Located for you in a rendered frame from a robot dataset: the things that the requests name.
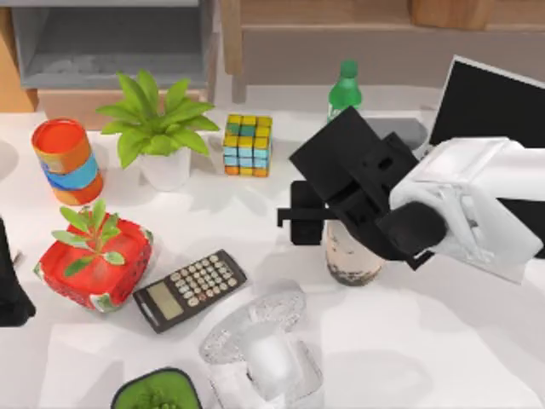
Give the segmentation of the beige speckled cup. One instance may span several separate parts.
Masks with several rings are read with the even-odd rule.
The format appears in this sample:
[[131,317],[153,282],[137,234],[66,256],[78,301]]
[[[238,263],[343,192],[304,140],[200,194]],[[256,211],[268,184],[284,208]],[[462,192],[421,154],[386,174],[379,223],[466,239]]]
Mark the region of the beige speckled cup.
[[371,282],[386,261],[361,245],[339,221],[327,221],[325,255],[331,276],[346,286]]

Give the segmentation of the green bottle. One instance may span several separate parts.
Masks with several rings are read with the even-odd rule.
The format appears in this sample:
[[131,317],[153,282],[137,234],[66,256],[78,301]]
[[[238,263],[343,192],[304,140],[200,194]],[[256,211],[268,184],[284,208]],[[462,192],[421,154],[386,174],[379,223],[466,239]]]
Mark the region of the green bottle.
[[359,66],[355,60],[344,60],[336,83],[328,95],[327,122],[330,122],[347,107],[358,109],[363,100],[358,82]]

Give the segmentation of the colourful puzzle cube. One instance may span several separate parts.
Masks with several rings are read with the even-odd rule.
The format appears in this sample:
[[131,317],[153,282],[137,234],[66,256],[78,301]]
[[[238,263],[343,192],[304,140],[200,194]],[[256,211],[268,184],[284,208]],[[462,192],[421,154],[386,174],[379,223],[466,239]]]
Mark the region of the colourful puzzle cube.
[[229,176],[268,177],[272,157],[273,119],[230,114],[223,138],[224,171]]

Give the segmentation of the wooden open shelf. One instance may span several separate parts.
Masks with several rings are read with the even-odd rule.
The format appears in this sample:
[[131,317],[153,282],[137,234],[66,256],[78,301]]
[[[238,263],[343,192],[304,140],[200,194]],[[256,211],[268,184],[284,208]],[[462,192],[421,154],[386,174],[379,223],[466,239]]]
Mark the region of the wooden open shelf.
[[343,60],[370,86],[438,88],[455,55],[545,79],[545,0],[495,0],[484,30],[416,26],[409,0],[215,0],[232,98],[330,83]]

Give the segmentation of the black calculator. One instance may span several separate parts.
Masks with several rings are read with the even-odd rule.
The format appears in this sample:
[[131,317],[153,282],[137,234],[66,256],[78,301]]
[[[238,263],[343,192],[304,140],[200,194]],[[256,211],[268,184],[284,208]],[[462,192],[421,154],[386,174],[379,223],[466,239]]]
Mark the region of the black calculator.
[[246,282],[235,259],[218,250],[135,291],[133,298],[150,327],[160,334],[202,313]]

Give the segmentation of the white framed blackboard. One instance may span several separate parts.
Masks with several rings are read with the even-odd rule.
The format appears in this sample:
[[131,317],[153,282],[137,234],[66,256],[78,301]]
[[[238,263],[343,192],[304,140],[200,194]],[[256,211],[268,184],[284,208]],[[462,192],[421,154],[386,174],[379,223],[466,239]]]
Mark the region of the white framed blackboard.
[[545,148],[545,80],[455,55],[429,142],[492,136]]

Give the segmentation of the green plant in white pot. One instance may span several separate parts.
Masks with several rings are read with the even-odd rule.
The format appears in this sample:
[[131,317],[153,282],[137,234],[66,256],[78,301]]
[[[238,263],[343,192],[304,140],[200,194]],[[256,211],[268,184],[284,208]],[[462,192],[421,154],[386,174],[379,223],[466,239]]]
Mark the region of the green plant in white pot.
[[112,119],[103,135],[118,135],[117,155],[123,169],[140,163],[144,178],[160,192],[183,186],[191,173],[192,153],[209,155],[201,136],[219,126],[206,116],[214,108],[187,94],[190,80],[174,82],[162,100],[154,76],[140,70],[135,78],[118,72],[123,99],[98,107],[96,112]]

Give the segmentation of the pale wooden box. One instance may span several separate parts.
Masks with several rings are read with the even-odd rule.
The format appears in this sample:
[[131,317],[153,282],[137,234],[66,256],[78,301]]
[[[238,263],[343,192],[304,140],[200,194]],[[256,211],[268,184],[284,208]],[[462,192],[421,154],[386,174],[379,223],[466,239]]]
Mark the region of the pale wooden box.
[[416,26],[468,31],[484,30],[495,0],[409,0]]

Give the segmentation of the small plant in red pot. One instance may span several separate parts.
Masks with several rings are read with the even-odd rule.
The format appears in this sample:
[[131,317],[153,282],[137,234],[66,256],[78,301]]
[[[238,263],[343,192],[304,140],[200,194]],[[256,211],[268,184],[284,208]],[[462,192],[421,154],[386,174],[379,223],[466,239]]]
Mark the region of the small plant in red pot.
[[152,257],[147,228],[106,211],[98,199],[79,210],[60,207],[68,222],[51,232],[54,243],[33,273],[52,291],[101,313],[118,309],[131,295]]

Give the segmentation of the green plant in black pot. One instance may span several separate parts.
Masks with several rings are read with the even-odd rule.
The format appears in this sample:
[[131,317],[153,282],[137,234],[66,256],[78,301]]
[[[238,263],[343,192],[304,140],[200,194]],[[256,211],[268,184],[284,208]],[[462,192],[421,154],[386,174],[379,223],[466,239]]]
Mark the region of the green plant in black pot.
[[191,378],[164,367],[128,381],[112,398],[110,409],[204,409]]

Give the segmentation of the orange and blue can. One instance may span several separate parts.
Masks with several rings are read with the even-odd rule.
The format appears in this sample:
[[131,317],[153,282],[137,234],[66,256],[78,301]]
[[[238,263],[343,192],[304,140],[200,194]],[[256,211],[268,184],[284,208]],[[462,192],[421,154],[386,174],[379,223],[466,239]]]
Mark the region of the orange and blue can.
[[97,199],[103,177],[85,128],[70,118],[42,122],[32,147],[55,197],[64,205],[86,205]]

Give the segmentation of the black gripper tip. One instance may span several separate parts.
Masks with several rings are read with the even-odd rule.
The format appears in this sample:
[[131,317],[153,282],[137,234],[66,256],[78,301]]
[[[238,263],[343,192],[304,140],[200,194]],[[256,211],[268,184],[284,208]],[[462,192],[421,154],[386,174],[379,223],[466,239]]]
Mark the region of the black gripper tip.
[[20,285],[0,217],[0,328],[23,326],[37,310]]

